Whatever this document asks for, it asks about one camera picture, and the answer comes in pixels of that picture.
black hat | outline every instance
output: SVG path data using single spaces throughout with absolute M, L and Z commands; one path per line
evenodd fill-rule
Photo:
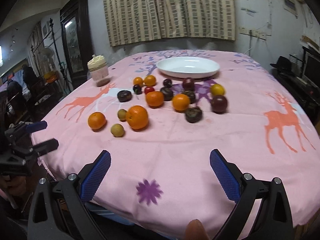
M 271 63 L 270 65 L 282 73 L 286 73 L 288 75 L 294 75 L 294 73 L 291 70 L 291 66 L 292 66 L 291 61 L 285 57 L 280 56 L 276 64 Z

red cherry tomato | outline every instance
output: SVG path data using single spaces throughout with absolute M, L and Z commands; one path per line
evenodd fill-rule
M 153 87 L 146 87 L 146 88 L 144 89 L 144 93 L 145 93 L 145 94 L 148 94 L 149 92 L 153 92 L 153 91 L 155 91 L 155 89 L 154 89 Z

curtain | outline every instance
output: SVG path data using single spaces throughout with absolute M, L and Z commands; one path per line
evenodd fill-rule
M 103 0 L 111 46 L 175 37 L 235 40 L 234 0 Z
M 33 29 L 28 41 L 28 51 L 29 51 L 29 61 L 32 65 L 34 72 L 39 76 L 43 76 L 44 74 L 51 71 L 49 63 L 47 60 L 42 59 L 42 52 L 44 51 L 42 30 L 41 30 L 41 22 L 38 22 Z M 33 57 L 31 46 L 35 49 L 35 57 Z

dark tomato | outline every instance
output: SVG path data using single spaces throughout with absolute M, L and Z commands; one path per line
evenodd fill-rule
M 185 90 L 182 92 L 182 94 L 187 95 L 190 99 L 190 103 L 194 104 L 196 102 L 196 94 L 193 91 Z
M 171 88 L 172 87 L 172 80 L 170 78 L 166 78 L 164 81 L 163 81 L 163 86 L 165 88 Z
M 117 98 L 119 99 L 119 101 L 120 101 L 121 103 L 127 102 L 127 101 L 130 101 L 130 100 L 131 100 L 132 94 L 131 94 L 131 92 L 128 91 L 128 90 L 121 90 L 121 91 L 118 92 Z
M 148 94 L 149 92 L 153 92 L 153 91 L 155 91 L 155 89 L 154 89 L 153 87 L 146 87 L 146 88 L 144 89 L 144 93 L 145 93 L 145 94 Z
M 136 95 L 140 95 L 142 94 L 142 90 L 141 90 L 141 87 L 139 85 L 134 85 L 133 86 L 133 91 Z
M 211 100 L 211 108 L 215 113 L 224 113 L 228 107 L 228 100 L 223 95 L 214 96 Z
M 173 98 L 173 92 L 170 88 L 163 87 L 160 92 L 164 95 L 164 101 L 170 101 Z
M 199 106 L 188 108 L 184 114 L 186 120 L 190 123 L 199 122 L 202 119 L 202 110 Z
M 193 78 L 185 78 L 182 82 L 182 87 L 184 90 L 190 90 L 194 91 L 195 90 L 195 81 Z

orange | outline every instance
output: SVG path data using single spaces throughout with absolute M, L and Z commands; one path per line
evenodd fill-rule
M 172 99 L 172 106 L 176 111 L 185 111 L 190 105 L 190 98 L 184 94 L 177 94 Z
M 140 77 L 136 77 L 136 78 L 133 80 L 133 84 L 134 84 L 134 85 L 139 85 L 140 87 L 143 87 L 143 79 L 140 78 Z
M 146 102 L 149 106 L 162 106 L 164 102 L 164 95 L 160 91 L 153 91 L 146 94 Z
M 134 130 L 139 130 L 147 126 L 149 122 L 148 112 L 142 106 L 132 106 L 127 111 L 125 118 Z
M 214 84 L 210 87 L 210 92 L 213 96 L 224 95 L 226 91 L 224 87 L 220 84 Z
M 153 75 L 148 75 L 144 78 L 144 84 L 148 87 L 154 86 L 156 82 L 156 78 Z
M 102 126 L 104 126 L 107 123 L 106 117 L 103 113 L 95 112 L 93 114 L 90 114 L 88 118 L 88 125 L 92 130 L 98 130 Z

